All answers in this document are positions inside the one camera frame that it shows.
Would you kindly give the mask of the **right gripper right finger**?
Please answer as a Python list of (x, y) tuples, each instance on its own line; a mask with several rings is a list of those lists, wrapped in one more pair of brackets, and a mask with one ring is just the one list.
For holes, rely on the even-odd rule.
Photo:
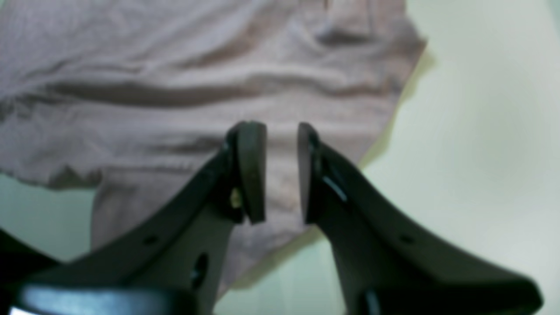
[(304, 221), (330, 242), (348, 315), (534, 315), (543, 306), (530, 277), (413, 221), (309, 123), (297, 142)]

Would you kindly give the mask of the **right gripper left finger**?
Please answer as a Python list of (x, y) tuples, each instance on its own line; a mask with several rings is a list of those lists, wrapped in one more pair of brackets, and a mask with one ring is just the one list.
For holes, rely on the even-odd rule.
[(240, 122), (158, 213), (22, 281), (11, 315), (210, 315), (230, 235), (265, 220), (265, 124)]

